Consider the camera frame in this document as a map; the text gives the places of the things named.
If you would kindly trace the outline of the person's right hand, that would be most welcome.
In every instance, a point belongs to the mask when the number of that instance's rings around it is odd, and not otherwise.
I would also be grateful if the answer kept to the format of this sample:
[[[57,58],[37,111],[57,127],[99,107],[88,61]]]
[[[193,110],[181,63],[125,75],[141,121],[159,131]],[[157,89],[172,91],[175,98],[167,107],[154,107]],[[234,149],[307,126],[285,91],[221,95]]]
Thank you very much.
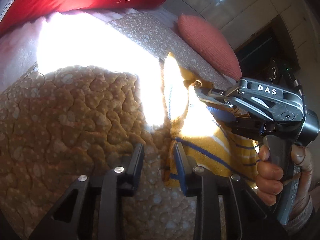
[[[258,187],[258,196],[268,206],[276,203],[276,195],[283,190],[283,184],[280,181],[284,171],[279,166],[268,161],[270,152],[267,146],[261,146],[259,150],[260,161],[258,163],[258,175],[255,183]],[[312,182],[313,163],[312,155],[308,148],[293,145],[291,150],[292,161],[300,167],[300,178],[295,202],[290,214],[290,219],[298,217],[307,206],[310,195],[309,189]]]

